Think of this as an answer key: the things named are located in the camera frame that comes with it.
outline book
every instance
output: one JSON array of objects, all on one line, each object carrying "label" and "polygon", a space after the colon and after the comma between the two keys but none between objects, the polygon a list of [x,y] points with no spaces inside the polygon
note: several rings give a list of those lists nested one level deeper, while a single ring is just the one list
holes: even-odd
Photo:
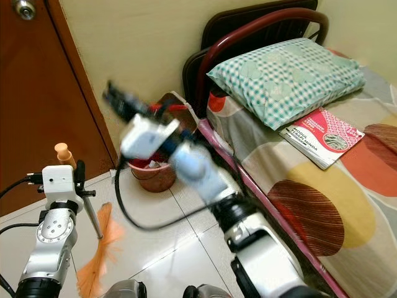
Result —
[{"label": "book", "polygon": [[321,169],[331,166],[364,133],[320,107],[279,133]]}]

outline bed sheet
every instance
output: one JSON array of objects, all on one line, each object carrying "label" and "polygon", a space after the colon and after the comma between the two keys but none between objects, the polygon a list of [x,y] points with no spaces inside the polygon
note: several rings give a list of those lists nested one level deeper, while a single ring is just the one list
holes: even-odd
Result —
[{"label": "bed sheet", "polygon": [[366,85],[325,106],[365,132],[326,171],[229,96],[207,118],[323,269],[351,297],[397,297],[397,89]]}]

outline trash bin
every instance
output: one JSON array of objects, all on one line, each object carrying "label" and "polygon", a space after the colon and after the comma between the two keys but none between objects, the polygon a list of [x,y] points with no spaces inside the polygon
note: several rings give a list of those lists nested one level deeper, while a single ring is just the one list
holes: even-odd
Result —
[{"label": "trash bin", "polygon": [[128,165],[131,168],[132,174],[144,189],[150,192],[166,191],[175,182],[175,171],[169,164],[160,166],[159,168],[145,168],[152,160],[158,163],[164,163],[166,161],[165,158],[156,153],[148,160],[129,160]]}]

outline wooden door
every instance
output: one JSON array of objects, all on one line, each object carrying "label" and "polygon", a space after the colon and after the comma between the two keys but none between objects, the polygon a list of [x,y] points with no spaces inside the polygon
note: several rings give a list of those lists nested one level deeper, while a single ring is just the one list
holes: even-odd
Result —
[{"label": "wooden door", "polygon": [[[23,20],[0,1],[0,166],[4,189],[27,173],[57,165],[65,142],[86,163],[86,178],[114,165],[44,5]],[[0,215],[43,198],[23,184],[0,199]]]}]

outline black connector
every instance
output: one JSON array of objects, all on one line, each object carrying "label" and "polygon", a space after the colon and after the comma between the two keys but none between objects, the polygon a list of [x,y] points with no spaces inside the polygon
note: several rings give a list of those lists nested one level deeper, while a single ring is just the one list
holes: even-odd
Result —
[{"label": "black connector", "polygon": [[27,182],[30,184],[43,184],[42,173],[29,173],[27,175]]}]

